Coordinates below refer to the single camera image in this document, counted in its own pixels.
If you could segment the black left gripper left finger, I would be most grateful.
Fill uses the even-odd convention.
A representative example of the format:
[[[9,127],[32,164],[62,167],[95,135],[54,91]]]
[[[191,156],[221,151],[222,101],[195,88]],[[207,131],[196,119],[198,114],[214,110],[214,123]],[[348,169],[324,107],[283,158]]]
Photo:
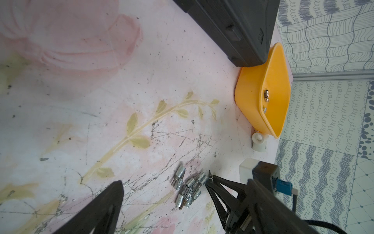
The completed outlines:
[[[111,183],[56,234],[113,234],[124,198],[122,181]]]

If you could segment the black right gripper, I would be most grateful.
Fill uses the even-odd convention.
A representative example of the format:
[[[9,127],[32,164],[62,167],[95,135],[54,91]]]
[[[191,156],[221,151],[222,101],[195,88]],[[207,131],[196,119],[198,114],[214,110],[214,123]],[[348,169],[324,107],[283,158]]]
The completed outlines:
[[[245,199],[247,185],[213,175],[206,182],[220,222],[226,234],[255,234],[254,221]]]

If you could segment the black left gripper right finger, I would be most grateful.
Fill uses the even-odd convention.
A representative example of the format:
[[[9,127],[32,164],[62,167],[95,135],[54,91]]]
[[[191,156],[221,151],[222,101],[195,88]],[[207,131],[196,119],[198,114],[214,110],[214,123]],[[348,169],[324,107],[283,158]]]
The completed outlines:
[[[317,233],[259,182],[248,180],[245,193],[257,234]]]

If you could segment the yellow plastic storage box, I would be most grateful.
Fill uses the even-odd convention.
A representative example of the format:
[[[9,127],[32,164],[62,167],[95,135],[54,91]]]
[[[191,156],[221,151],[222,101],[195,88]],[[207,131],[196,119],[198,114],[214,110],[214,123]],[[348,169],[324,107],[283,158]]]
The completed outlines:
[[[269,90],[269,102],[264,91]],[[270,49],[266,63],[243,67],[235,88],[235,102],[252,127],[279,138],[290,103],[291,85],[281,43]]]

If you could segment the white pipe tee fitting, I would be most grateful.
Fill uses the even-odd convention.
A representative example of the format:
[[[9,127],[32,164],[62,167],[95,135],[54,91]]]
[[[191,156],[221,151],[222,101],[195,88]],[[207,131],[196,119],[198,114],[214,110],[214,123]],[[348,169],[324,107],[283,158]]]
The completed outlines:
[[[254,132],[252,135],[252,149],[256,152],[265,153],[268,135],[261,132]]]

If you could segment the black plastic tool case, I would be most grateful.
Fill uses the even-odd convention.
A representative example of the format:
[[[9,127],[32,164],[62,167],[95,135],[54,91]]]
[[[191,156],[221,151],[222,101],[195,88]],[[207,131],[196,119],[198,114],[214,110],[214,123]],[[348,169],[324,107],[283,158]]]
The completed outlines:
[[[175,3],[237,67],[267,61],[280,0],[186,0]]]

